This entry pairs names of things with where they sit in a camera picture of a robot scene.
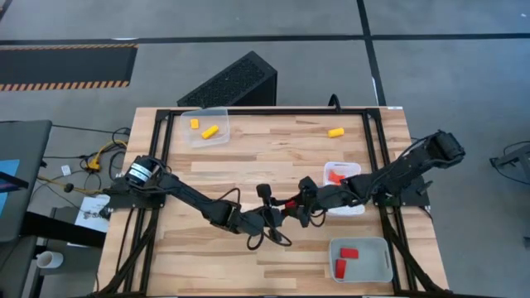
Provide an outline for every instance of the yellow and black hazard tape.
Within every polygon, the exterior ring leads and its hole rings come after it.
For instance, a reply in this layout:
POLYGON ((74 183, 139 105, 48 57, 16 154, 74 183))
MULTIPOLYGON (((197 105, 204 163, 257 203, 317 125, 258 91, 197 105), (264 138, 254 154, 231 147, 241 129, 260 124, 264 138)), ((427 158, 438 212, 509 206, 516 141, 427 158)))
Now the yellow and black hazard tape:
POLYGON ((117 45, 71 45, 71 46, 4 46, 0 50, 78 50, 78 49, 104 49, 104 48, 138 48, 138 44, 117 45))
POLYGON ((44 84, 0 84, 0 91, 37 91, 66 89, 123 88, 129 81, 44 83, 44 84))

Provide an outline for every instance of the yellow block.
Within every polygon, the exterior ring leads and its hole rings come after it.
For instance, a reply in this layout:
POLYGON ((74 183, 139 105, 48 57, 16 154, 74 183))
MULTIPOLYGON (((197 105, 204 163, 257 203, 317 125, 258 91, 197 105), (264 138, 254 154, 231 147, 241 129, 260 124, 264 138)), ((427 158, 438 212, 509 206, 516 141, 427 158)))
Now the yellow block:
POLYGON ((199 128, 199 119, 191 119, 190 125, 191 125, 191 129, 199 128))
POLYGON ((341 128, 331 129, 328 131, 328 137, 340 137, 345 134, 345 130, 341 128))
POLYGON ((202 133, 202 138, 209 139, 211 136, 215 135, 215 133, 217 133, 218 131, 219 131, 219 127, 217 125, 214 125, 213 127, 206 129, 202 133))

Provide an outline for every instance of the white cup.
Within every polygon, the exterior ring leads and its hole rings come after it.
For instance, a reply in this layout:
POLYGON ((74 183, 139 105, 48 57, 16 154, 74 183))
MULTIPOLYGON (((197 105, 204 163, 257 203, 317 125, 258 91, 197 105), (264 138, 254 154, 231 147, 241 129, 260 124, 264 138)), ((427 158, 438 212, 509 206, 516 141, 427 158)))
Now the white cup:
POLYGON ((60 252, 43 252, 36 255, 36 266, 39 268, 57 268, 63 263, 64 257, 60 252))

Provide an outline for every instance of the red block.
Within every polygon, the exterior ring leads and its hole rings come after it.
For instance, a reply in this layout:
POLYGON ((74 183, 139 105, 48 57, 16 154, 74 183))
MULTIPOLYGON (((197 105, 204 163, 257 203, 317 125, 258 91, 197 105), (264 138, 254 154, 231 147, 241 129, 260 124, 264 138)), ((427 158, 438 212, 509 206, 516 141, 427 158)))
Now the red block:
POLYGON ((335 264, 335 278, 343 279, 346 273, 346 260, 337 259, 335 264))
POLYGON ((341 248, 340 257, 343 258, 359 258, 359 251, 355 248, 341 248))

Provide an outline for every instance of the wooden table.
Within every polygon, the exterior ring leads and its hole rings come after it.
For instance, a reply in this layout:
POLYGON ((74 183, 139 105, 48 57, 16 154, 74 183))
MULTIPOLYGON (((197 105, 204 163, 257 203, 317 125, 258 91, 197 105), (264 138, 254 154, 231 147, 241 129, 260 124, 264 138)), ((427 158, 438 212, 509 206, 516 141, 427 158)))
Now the wooden table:
MULTIPOLYGON (((137 155, 149 151, 156 108, 136 111, 125 156, 127 169, 137 155)), ((381 108, 391 159, 410 145, 405 114, 381 108)), ((173 127, 168 165, 186 184, 210 198, 239 187, 243 210, 261 205, 256 185, 269 183, 278 199, 298 192, 298 181, 309 175, 321 183, 327 161, 354 161, 370 172, 361 117, 333 116, 230 116, 229 143, 189 148, 179 135, 178 117, 173 127), (328 129, 344 127, 345 135, 329 139, 328 129)), ((375 125, 371 125, 378 149, 375 125)), ((161 129, 158 154, 165 127, 161 129)), ((381 164, 378 151, 378 162, 381 164)), ((436 235, 431 220, 416 207, 402 208, 412 255, 439 286, 447 288, 436 235)), ((99 281, 106 285, 114 274, 128 211, 112 215, 99 265, 99 281)), ((124 257, 128 255, 134 220, 129 227, 124 257)), ((390 283, 338 284, 330 279, 328 244, 332 238, 382 237, 378 210, 366 205, 363 215, 328 217, 321 228, 302 228, 286 219, 281 231, 292 241, 289 248, 265 240, 254 252, 247 237, 210 226, 199 212, 168 197, 161 210, 147 294, 162 295, 382 295, 392 294, 390 283)), ((402 259, 396 251, 402 288, 407 288, 402 259)), ((143 257, 135 270, 133 289, 140 281, 143 257)))

